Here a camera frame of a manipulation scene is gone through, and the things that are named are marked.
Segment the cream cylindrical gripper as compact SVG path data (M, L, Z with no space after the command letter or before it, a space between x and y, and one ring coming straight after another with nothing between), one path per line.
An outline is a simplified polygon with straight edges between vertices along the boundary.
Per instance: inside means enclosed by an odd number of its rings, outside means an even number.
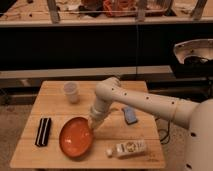
M91 130L96 130L101 126L103 120L108 116L111 106L110 101L96 98L90 108L90 117L88 119L88 126Z

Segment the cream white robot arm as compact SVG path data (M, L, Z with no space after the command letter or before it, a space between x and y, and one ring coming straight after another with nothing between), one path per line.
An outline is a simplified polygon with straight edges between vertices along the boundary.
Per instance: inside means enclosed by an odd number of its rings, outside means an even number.
M182 171L213 171L213 99L201 103L128 90L110 77L96 84L89 126L97 129L113 102L129 105L188 130Z

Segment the white robot base shell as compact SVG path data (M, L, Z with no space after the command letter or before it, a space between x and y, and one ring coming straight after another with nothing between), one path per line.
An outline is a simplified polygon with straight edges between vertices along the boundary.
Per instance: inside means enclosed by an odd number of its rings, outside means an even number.
M173 47L173 53L180 64L192 56L213 60L213 39L193 39L177 43Z

